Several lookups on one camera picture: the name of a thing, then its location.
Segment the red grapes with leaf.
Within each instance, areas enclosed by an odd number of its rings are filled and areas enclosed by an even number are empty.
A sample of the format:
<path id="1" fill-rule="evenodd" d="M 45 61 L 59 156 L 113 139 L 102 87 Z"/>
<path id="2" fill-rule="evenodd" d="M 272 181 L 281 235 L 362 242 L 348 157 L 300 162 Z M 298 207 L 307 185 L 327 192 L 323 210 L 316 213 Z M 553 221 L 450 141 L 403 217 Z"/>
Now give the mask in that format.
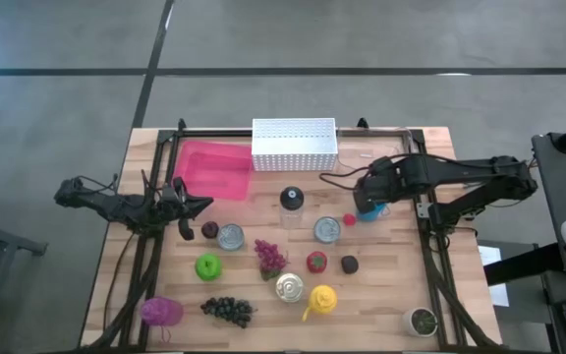
<path id="1" fill-rule="evenodd" d="M 260 276 L 264 281 L 277 277 L 288 264 L 287 257 L 276 244 L 256 239 L 254 250 L 258 257 Z"/>

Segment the clear bottle black cap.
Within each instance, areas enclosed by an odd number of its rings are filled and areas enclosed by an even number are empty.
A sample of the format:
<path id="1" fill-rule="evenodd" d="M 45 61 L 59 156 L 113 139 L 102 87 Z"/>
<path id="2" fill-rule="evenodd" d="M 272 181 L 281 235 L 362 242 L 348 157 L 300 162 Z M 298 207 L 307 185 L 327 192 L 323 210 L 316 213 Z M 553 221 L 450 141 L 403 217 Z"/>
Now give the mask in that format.
<path id="1" fill-rule="evenodd" d="M 279 196 L 280 223 L 284 229 L 295 229 L 301 224 L 305 195 L 304 192 L 295 186 L 286 187 Z"/>

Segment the clear plastic bin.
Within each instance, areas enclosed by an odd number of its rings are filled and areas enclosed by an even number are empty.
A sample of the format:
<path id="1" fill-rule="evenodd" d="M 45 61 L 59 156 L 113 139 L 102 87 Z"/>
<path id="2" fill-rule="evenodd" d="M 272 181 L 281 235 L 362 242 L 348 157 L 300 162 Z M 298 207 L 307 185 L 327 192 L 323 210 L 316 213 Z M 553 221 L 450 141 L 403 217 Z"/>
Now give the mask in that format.
<path id="1" fill-rule="evenodd" d="M 338 128 L 338 155 L 334 172 L 351 172 L 374 160 L 400 153 L 412 152 L 414 138 L 411 130 L 398 128 Z"/>

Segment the purple plastic bottle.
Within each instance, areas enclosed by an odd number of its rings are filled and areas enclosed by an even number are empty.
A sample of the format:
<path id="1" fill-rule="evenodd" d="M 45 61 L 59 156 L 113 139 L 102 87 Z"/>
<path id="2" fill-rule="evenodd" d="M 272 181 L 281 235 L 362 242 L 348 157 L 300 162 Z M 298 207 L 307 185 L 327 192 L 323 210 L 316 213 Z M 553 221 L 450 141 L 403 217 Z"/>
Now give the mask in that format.
<path id="1" fill-rule="evenodd" d="M 146 300 L 140 309 L 141 319 L 150 326 L 177 325 L 184 315 L 181 303 L 164 297 Z"/>

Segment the tin can purple label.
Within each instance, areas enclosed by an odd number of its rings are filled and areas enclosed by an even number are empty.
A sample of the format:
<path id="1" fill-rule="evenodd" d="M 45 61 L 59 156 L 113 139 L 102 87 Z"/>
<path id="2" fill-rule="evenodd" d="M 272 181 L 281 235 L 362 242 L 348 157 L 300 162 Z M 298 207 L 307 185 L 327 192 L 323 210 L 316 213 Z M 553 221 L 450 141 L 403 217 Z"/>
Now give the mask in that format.
<path id="1" fill-rule="evenodd" d="M 238 251 L 245 243 L 245 235 L 241 226 L 233 223 L 223 225 L 217 234 L 218 246 L 225 251 Z"/>

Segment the tin can blue red label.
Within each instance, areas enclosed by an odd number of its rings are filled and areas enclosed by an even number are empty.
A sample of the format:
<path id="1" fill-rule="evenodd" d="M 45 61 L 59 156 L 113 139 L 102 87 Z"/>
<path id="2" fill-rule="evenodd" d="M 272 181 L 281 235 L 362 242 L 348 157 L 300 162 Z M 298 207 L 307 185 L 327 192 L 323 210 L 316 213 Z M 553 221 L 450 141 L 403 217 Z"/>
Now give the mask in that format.
<path id="1" fill-rule="evenodd" d="M 275 283 L 277 296 L 287 303 L 298 302 L 303 296 L 304 288 L 302 279 L 292 272 L 281 274 Z"/>

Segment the blue plastic bottle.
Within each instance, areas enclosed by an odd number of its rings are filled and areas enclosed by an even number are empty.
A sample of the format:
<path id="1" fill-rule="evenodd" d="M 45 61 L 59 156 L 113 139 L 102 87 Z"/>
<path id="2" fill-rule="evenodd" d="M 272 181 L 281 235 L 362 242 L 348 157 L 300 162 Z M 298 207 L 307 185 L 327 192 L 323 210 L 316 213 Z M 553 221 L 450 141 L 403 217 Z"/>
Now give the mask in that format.
<path id="1" fill-rule="evenodd" d="M 373 222 L 382 216 L 390 214 L 390 209 L 386 203 L 376 204 L 374 209 L 368 212 L 356 211 L 356 218 L 361 222 Z"/>

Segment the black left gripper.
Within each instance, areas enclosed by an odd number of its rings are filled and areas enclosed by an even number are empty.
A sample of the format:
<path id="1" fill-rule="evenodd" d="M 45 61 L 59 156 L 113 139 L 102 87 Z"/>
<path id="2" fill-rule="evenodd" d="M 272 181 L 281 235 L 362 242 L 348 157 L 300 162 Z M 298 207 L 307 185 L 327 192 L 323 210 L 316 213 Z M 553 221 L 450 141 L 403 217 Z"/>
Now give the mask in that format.
<path id="1" fill-rule="evenodd" d="M 189 195 L 181 177 L 173 179 L 161 189 L 161 197 L 157 202 L 161 217 L 165 221 L 176 221 L 179 233 L 186 241 L 195 239 L 193 229 L 189 226 L 192 211 L 203 211 L 213 203 L 212 197 L 196 197 Z"/>

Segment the silver tin can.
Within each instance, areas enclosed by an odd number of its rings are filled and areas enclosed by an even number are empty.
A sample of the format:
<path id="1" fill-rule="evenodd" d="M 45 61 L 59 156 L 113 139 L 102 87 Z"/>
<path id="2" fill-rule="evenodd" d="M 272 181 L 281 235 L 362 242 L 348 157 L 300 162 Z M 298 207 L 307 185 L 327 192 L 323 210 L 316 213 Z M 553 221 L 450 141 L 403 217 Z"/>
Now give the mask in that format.
<path id="1" fill-rule="evenodd" d="M 332 244 L 339 240 L 341 226 L 337 219 L 324 216 L 319 218 L 313 227 L 314 238 L 323 244 Z"/>

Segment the green apple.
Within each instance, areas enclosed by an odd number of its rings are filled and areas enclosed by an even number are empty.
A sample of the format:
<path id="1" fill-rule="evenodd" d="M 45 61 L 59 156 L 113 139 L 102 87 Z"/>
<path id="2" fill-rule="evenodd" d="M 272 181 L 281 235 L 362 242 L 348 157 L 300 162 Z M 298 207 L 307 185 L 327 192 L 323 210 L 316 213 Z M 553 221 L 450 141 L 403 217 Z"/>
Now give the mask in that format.
<path id="1" fill-rule="evenodd" d="M 214 254 L 202 254 L 196 260 L 195 271 L 200 280 L 212 281 L 221 275 L 222 262 Z"/>

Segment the small plant white pot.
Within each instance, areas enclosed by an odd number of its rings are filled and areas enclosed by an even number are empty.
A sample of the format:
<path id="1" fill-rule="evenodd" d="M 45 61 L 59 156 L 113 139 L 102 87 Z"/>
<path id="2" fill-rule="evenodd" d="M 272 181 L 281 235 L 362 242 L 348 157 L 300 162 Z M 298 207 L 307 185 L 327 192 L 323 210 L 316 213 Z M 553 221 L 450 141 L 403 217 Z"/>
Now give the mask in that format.
<path id="1" fill-rule="evenodd" d="M 438 319 L 427 308 L 414 308 L 402 315 L 405 331 L 411 336 L 432 337 L 438 329 Z"/>

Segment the red strawberry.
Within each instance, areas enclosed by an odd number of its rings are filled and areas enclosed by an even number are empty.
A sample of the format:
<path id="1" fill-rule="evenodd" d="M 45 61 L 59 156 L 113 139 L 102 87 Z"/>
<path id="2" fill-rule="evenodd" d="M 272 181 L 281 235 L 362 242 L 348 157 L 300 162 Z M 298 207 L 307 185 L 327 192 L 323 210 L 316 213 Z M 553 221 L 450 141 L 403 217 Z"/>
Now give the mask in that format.
<path id="1" fill-rule="evenodd" d="M 327 267 L 328 257 L 321 251 L 314 251 L 307 256 L 306 264 L 309 272 L 322 273 Z"/>

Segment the white perforated metal basket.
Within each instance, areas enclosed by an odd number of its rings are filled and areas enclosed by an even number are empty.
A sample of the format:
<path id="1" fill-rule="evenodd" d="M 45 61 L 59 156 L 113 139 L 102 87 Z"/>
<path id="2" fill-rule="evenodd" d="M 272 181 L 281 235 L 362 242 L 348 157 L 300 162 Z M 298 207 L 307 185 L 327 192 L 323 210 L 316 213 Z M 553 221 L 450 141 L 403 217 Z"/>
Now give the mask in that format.
<path id="1" fill-rule="evenodd" d="M 331 171 L 338 159 L 334 118 L 255 118 L 255 171 Z"/>

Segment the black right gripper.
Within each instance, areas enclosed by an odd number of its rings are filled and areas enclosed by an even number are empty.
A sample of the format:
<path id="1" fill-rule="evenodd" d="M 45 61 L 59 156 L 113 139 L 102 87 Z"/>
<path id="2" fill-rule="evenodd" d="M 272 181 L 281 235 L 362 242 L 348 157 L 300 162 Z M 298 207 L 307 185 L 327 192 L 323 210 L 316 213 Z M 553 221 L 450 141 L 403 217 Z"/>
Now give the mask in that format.
<path id="1" fill-rule="evenodd" d="M 360 177 L 353 191 L 358 212 L 371 212 L 376 204 L 395 203 L 403 199 L 403 190 L 397 167 L 388 156 L 371 163 Z"/>

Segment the yellow plastic bottle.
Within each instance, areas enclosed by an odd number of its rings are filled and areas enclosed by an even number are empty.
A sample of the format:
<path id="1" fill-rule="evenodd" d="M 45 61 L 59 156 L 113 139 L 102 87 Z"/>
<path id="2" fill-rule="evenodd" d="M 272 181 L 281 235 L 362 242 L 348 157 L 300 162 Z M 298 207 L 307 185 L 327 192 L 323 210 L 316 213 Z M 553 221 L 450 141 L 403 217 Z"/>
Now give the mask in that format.
<path id="1" fill-rule="evenodd" d="M 332 287 L 328 285 L 317 285 L 310 293 L 302 321 L 305 322 L 310 313 L 330 314 L 336 308 L 337 302 L 338 297 Z"/>

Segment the pink plastic bin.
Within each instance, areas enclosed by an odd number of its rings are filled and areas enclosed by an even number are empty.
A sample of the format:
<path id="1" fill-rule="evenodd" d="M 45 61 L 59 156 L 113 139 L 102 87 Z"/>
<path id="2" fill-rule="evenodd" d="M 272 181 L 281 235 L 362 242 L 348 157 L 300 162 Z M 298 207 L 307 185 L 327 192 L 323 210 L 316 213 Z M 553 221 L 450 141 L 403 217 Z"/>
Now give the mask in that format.
<path id="1" fill-rule="evenodd" d="M 181 177 L 193 196 L 242 201 L 252 172 L 250 146 L 186 141 L 179 145 L 174 177 Z"/>

